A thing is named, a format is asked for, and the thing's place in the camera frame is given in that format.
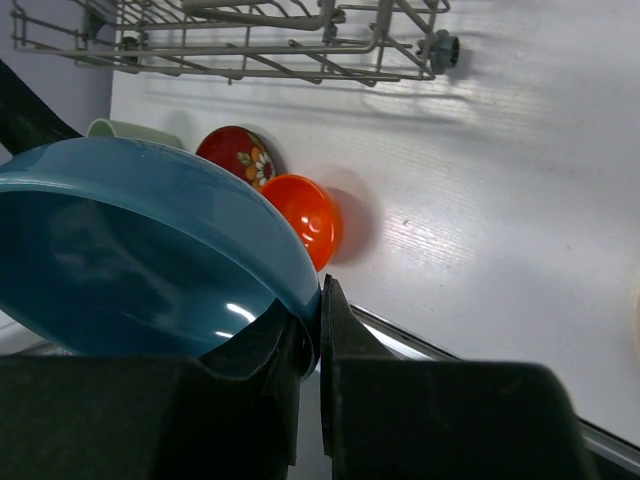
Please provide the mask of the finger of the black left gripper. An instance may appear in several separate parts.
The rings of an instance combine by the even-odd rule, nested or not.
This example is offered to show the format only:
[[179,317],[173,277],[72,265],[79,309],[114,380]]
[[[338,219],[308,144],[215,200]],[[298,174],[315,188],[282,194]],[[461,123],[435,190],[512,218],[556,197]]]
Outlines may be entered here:
[[1,144],[12,154],[82,135],[56,115],[1,61]]

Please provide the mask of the light blue bowl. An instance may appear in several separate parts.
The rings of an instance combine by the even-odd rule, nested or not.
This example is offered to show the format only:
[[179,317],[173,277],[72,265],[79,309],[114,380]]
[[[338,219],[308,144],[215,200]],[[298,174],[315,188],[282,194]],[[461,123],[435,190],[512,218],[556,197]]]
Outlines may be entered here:
[[280,302],[310,373],[320,297],[287,220],[196,155],[83,137],[1,168],[1,309],[73,353],[198,357]]

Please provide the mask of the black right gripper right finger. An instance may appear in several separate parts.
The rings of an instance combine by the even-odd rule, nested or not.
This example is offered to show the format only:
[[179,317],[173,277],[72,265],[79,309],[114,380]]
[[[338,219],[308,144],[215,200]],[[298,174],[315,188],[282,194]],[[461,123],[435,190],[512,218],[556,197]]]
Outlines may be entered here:
[[334,278],[321,304],[321,420],[336,479],[594,479],[559,379],[538,364],[400,359]]

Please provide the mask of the aluminium table rail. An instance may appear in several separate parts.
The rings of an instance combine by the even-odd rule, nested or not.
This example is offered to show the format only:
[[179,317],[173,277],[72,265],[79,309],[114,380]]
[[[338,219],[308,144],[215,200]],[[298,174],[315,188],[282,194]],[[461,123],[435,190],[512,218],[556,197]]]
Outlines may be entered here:
[[[7,357],[5,479],[283,479],[302,349],[268,309],[188,357]],[[340,298],[324,303],[322,440],[335,479],[635,479],[591,447],[546,368],[402,360]]]

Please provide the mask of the orange bowl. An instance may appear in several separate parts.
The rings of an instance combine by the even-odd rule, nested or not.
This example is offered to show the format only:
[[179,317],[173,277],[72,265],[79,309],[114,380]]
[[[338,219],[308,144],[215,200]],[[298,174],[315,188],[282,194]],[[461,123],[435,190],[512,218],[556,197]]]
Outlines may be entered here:
[[343,218],[331,193],[307,177],[282,174],[261,193],[295,230],[317,272],[327,266],[343,237]]

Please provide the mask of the red floral plate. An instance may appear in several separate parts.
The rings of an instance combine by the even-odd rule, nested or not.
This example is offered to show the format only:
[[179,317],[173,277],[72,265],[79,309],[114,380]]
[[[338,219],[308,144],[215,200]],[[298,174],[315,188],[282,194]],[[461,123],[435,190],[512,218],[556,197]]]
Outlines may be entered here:
[[240,126],[224,126],[209,133],[196,154],[234,174],[256,190],[278,175],[262,139]]

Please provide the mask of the beige round plate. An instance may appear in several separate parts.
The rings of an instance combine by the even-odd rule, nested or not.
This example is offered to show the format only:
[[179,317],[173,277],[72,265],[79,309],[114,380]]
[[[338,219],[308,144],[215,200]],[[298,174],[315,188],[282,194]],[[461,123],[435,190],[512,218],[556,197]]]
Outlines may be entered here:
[[637,286],[633,295],[632,334],[636,351],[640,350],[640,287]]

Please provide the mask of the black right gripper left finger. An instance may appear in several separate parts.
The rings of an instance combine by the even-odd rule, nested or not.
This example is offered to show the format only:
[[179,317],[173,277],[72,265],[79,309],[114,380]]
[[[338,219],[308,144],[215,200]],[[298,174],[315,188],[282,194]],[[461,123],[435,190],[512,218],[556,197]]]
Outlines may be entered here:
[[5,479],[284,479],[320,322],[274,302],[199,357],[1,360]]

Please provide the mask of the green cup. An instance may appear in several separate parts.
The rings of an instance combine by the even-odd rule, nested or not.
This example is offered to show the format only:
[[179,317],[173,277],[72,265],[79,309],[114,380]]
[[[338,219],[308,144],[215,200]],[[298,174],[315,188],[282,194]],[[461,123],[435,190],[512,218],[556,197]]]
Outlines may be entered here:
[[158,143],[173,148],[183,149],[183,142],[175,135],[137,124],[110,120],[95,119],[86,131],[87,137],[127,138]]

